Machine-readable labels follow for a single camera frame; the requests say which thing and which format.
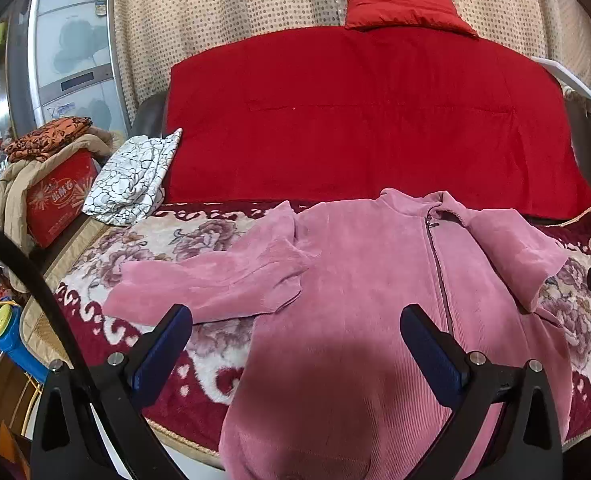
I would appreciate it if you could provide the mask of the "red bed blanket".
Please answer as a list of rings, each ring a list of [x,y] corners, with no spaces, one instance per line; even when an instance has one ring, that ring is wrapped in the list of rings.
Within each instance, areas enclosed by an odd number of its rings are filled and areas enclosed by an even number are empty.
[[[347,200],[385,188],[565,220],[591,206],[561,89],[495,42],[314,27],[176,64],[171,203]]]

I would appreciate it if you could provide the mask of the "red pillow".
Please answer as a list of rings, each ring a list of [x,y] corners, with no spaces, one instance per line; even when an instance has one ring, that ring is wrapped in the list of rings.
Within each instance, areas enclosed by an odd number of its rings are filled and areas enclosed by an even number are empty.
[[[385,26],[418,26],[478,37],[459,16],[453,0],[346,0],[346,28]]]

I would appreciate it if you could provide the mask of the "white black patterned folded cloth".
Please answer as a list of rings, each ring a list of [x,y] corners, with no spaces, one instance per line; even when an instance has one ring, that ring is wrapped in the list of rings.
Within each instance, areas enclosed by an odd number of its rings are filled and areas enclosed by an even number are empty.
[[[132,136],[108,159],[95,179],[82,213],[107,226],[132,226],[163,202],[162,182],[183,129],[164,138]]]

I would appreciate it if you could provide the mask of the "pink corduroy zip jacket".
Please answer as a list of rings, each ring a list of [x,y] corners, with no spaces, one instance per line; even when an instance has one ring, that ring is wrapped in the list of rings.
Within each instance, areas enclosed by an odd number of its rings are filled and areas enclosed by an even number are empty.
[[[387,188],[281,204],[222,252],[125,263],[102,310],[150,326],[174,304],[198,323],[253,318],[218,445],[230,477],[397,479],[448,416],[399,333],[409,304],[494,363],[541,362],[568,425],[569,347],[537,299],[567,259],[512,209]]]

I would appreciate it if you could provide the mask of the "beige coat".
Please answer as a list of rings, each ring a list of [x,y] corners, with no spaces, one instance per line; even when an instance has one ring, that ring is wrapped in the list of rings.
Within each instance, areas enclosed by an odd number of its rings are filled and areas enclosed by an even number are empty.
[[[29,188],[81,150],[97,159],[109,157],[126,140],[123,133],[90,127],[79,139],[72,141],[45,162],[19,160],[12,162],[0,176],[0,231],[27,256],[35,246],[26,220],[26,196]]]

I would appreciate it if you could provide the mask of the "beige dotted curtain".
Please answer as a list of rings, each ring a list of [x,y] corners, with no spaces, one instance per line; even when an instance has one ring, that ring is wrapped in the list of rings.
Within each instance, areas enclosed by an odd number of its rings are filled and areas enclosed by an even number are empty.
[[[591,19],[576,0],[453,0],[485,39],[560,63],[591,89]],[[346,0],[114,0],[128,117],[168,88],[171,67],[199,52],[276,30],[341,25]]]

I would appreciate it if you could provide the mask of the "blue yellow plastic container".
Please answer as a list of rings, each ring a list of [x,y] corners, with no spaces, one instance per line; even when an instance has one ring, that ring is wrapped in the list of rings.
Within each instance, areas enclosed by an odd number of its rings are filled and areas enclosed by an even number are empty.
[[[48,375],[47,367],[26,348],[20,337],[21,308],[15,304],[0,306],[0,351],[40,384]]]

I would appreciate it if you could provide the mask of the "orange black patterned cloth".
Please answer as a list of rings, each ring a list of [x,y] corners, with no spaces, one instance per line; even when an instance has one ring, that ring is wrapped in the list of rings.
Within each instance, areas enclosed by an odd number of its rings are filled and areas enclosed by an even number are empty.
[[[10,142],[4,153],[10,162],[39,160],[44,162],[66,145],[88,133],[93,122],[88,117],[61,117]]]

